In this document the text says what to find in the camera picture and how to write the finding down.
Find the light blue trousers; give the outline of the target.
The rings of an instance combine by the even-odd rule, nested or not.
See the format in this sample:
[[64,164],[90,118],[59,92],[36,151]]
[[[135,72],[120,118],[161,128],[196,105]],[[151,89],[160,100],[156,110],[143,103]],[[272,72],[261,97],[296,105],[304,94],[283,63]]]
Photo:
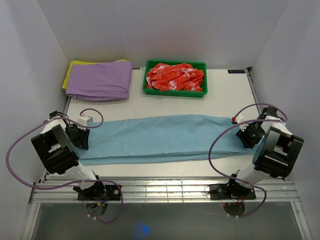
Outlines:
[[202,161],[254,154],[244,148],[234,128],[210,150],[216,137],[231,127],[231,118],[169,115],[106,121],[91,129],[88,150],[78,150],[85,166]]

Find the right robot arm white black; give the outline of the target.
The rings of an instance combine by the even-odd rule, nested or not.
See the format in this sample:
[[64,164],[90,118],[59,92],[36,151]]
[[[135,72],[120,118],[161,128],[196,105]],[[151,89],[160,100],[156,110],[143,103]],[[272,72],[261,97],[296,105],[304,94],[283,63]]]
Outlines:
[[252,185],[267,178],[286,178],[293,170],[304,140],[287,129],[278,111],[263,108],[258,116],[263,122],[246,123],[236,133],[246,149],[257,149],[252,163],[231,175],[237,180],[230,179],[226,185],[230,198],[244,198],[254,192]]

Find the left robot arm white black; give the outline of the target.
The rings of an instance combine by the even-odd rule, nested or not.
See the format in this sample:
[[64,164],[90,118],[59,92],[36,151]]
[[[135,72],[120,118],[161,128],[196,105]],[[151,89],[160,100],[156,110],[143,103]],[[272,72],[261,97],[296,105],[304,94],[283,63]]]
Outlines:
[[40,134],[31,138],[31,143],[42,164],[50,174],[66,175],[79,181],[73,190],[90,200],[104,200],[107,196],[105,185],[97,181],[99,176],[86,170],[79,162],[77,148],[89,149],[90,130],[68,120],[59,111],[49,114],[48,123]]

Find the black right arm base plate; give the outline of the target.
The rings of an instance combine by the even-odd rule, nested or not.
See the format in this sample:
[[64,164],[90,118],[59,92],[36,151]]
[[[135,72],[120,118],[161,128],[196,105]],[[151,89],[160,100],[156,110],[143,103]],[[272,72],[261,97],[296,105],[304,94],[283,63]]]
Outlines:
[[211,200],[255,200],[256,194],[253,189],[245,188],[241,185],[230,185],[227,183],[217,183],[209,186]]

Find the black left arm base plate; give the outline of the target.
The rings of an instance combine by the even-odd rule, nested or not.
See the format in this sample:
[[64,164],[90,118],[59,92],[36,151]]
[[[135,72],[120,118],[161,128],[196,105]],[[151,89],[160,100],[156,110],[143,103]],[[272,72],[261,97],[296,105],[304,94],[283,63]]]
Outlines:
[[77,197],[76,199],[78,201],[104,201],[104,200],[109,200],[109,201],[119,201],[121,199],[121,194],[117,186],[115,185],[104,185],[105,187],[105,195],[104,197],[99,197],[99,198],[94,198],[92,195],[83,195],[83,191],[79,186],[74,186],[72,188],[73,191],[77,192]]

